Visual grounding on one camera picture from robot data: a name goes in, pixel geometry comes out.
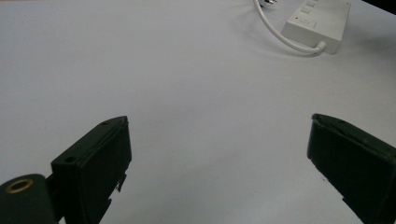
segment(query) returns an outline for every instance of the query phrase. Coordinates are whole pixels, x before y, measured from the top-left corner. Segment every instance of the table surface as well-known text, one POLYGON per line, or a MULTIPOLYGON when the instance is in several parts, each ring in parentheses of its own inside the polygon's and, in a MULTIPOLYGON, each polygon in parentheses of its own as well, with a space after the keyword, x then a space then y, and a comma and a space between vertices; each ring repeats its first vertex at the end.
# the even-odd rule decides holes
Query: table surface
MULTIPOLYGON (((265 13, 281 30, 300 3, 265 13)), ((351 4, 339 50, 306 56, 251 0, 1 2, 0 182, 126 115, 101 223, 361 223, 306 157, 314 113, 396 146, 396 17, 351 4)))

